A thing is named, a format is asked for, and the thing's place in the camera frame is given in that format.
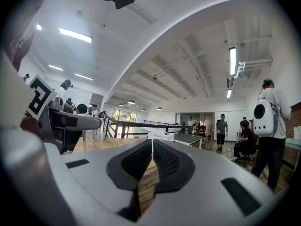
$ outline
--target black rubber pad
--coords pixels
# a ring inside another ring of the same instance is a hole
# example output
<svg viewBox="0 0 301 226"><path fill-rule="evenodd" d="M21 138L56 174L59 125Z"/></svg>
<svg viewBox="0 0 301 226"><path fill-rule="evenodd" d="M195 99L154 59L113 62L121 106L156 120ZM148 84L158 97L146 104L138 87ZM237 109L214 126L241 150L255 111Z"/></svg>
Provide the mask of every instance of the black rubber pad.
<svg viewBox="0 0 301 226"><path fill-rule="evenodd" d="M261 204L235 178L226 178L221 183L245 216L261 207Z"/></svg>
<svg viewBox="0 0 301 226"><path fill-rule="evenodd" d="M78 161L71 161L71 162L67 162L66 163L66 166L67 168L75 168L75 167L79 167L81 165L85 165L87 163L90 163L88 160L86 159L81 159L81 160L78 160Z"/></svg>

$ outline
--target woman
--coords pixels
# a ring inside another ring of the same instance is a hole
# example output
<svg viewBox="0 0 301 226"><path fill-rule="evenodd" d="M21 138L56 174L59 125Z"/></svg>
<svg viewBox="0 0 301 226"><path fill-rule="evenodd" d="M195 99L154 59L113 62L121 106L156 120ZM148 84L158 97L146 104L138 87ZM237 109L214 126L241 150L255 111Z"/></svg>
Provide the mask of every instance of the woman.
<svg viewBox="0 0 301 226"><path fill-rule="evenodd" d="M74 107L72 105L68 105L66 103L66 90L69 89L69 87L73 87L73 85L71 85L71 81L70 80L65 80L59 89L56 90L55 94L56 94L56 97L60 97L63 101L63 108L64 108L64 111L73 111L74 110Z"/></svg>

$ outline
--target black pants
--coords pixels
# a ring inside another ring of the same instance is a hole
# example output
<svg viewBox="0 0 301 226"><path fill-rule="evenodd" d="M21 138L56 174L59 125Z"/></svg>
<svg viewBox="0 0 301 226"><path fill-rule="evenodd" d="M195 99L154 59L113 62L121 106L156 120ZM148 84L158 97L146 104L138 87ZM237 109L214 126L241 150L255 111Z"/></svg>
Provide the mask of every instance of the black pants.
<svg viewBox="0 0 301 226"><path fill-rule="evenodd" d="M259 138L259 149L256 163L252 168L251 173L259 177L265 166L269 167L268 186L274 191L282 166L282 161L285 151L285 138L278 139L274 137Z"/></svg>
<svg viewBox="0 0 301 226"><path fill-rule="evenodd" d="M219 144L224 145L225 135L217 134L216 140L217 140L217 145L219 145Z"/></svg>
<svg viewBox="0 0 301 226"><path fill-rule="evenodd" d="M248 145L246 143L235 143L234 145L234 156L240 157L239 152L246 153Z"/></svg>

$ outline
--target sneaker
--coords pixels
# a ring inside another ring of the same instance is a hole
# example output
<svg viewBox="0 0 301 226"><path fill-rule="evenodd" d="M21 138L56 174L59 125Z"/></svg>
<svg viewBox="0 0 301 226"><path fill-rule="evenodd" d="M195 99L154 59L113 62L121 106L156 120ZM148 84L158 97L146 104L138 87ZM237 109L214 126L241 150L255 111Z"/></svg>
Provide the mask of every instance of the sneaker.
<svg viewBox="0 0 301 226"><path fill-rule="evenodd" d="M238 157L234 156L234 157L232 157L230 160L231 160L231 161L235 161L235 160L237 160L237 159L238 159Z"/></svg>

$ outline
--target gray shirt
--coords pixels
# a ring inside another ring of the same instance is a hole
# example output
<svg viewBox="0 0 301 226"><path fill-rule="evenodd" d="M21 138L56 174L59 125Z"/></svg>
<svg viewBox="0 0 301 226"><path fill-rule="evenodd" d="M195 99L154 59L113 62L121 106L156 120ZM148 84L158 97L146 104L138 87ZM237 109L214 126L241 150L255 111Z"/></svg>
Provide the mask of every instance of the gray shirt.
<svg viewBox="0 0 301 226"><path fill-rule="evenodd" d="M220 130L220 135L225 135L225 129L228 127L226 121L217 120L216 122L216 131Z"/></svg>

